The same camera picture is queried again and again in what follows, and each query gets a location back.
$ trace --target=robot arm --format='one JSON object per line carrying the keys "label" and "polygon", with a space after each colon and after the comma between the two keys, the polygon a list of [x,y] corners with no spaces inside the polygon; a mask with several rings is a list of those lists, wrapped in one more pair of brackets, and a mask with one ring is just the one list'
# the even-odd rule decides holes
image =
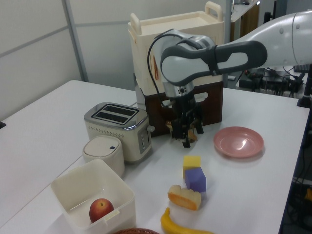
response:
{"label": "robot arm", "polygon": [[161,48],[156,47],[155,50],[161,51],[156,61],[163,77],[176,86],[202,76],[250,68],[309,64],[312,63],[311,22],[312,11],[287,15],[218,46],[208,37],[171,30],[164,34],[177,34],[181,39],[174,45],[162,43]]}
{"label": "robot arm", "polygon": [[167,31],[155,38],[154,53],[166,96],[177,119],[173,137],[190,147],[188,130],[201,127],[201,111],[193,95],[193,80],[251,68],[312,63],[312,11],[269,21],[240,39],[215,45],[206,36]]}

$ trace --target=purple block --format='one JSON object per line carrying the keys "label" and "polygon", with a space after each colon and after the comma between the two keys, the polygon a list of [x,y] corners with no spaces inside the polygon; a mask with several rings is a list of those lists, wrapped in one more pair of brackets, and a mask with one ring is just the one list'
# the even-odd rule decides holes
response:
{"label": "purple block", "polygon": [[192,189],[195,192],[201,193],[207,190],[206,177],[200,167],[185,171],[185,183],[188,189]]}

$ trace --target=white lid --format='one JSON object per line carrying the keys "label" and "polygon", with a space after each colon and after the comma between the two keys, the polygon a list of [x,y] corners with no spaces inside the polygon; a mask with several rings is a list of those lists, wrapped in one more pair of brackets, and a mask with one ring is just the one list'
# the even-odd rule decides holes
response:
{"label": "white lid", "polygon": [[105,157],[112,154],[119,146],[119,141],[111,136],[97,136],[90,140],[83,149],[86,155]]}

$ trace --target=toaster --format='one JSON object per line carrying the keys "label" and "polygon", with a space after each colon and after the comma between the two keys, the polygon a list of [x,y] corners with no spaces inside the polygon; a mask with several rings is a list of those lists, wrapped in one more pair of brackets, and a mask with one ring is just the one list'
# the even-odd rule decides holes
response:
{"label": "toaster", "polygon": [[151,150],[151,132],[147,112],[126,105],[104,102],[84,115],[89,139],[99,135],[117,137],[122,143],[124,160],[140,162]]}

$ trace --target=toy food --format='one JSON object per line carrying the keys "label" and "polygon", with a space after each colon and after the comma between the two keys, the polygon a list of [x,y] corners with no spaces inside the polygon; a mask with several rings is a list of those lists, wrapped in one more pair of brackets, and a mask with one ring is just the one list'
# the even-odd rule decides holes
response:
{"label": "toy food", "polygon": [[169,189],[168,198],[174,204],[190,209],[198,210],[201,203],[201,194],[191,189],[181,188],[180,185],[173,185]]}
{"label": "toy food", "polygon": [[105,198],[99,198],[95,200],[91,204],[90,211],[89,211],[89,217],[91,219],[91,222],[94,223],[95,221],[104,217],[105,215],[107,215],[113,210],[114,210],[114,207],[109,200]]}
{"label": "toy food", "polygon": [[185,171],[185,184],[188,189],[196,192],[202,193],[207,190],[206,177],[201,167]]}
{"label": "toy food", "polygon": [[163,228],[166,234],[213,234],[212,232],[209,231],[202,231],[179,226],[171,220],[169,214],[170,209],[169,207],[167,207],[165,213],[162,215],[160,219],[161,227]]}
{"label": "toy food", "polygon": [[200,156],[186,155],[183,158],[183,178],[185,178],[185,171],[200,167]]}

